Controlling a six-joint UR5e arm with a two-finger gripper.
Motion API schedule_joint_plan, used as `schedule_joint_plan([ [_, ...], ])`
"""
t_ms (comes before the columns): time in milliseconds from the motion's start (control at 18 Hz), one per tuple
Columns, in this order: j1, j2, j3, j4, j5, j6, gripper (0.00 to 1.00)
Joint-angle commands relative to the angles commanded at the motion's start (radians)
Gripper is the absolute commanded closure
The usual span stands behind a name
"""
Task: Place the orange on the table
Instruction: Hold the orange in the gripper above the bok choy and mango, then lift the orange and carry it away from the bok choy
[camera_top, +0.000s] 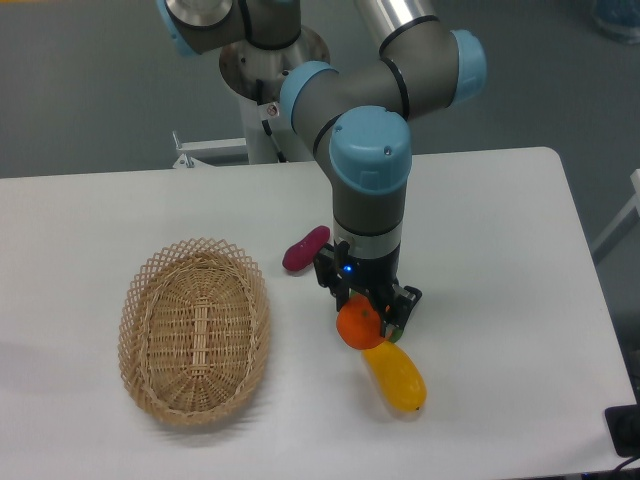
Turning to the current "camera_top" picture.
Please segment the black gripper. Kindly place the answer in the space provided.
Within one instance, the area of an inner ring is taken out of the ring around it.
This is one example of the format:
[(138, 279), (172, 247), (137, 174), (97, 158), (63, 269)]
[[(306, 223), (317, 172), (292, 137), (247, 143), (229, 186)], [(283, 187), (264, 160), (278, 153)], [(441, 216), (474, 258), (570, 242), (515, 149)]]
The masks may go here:
[(325, 244), (319, 250), (313, 259), (318, 284), (329, 290), (337, 309), (347, 303), (351, 290), (380, 304), (382, 336), (403, 330), (422, 298), (422, 291), (397, 284), (400, 246), (374, 259), (355, 257), (349, 250), (350, 244), (346, 241), (335, 243), (334, 248)]

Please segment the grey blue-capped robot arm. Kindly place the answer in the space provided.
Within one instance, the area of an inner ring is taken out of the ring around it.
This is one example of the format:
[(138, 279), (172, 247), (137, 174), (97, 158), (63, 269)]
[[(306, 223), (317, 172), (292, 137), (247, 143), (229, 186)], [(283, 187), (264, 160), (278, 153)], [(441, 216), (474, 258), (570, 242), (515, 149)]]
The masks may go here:
[(479, 40), (446, 29), (428, 1), (361, 1), (378, 57), (344, 75), (303, 26), (296, 1), (161, 1), (157, 8), (180, 53), (219, 50), (231, 89), (278, 104), (332, 186), (334, 235), (314, 256), (318, 283), (338, 306), (364, 295), (382, 335), (401, 331), (421, 298), (397, 280), (412, 165), (408, 123), (484, 88)]

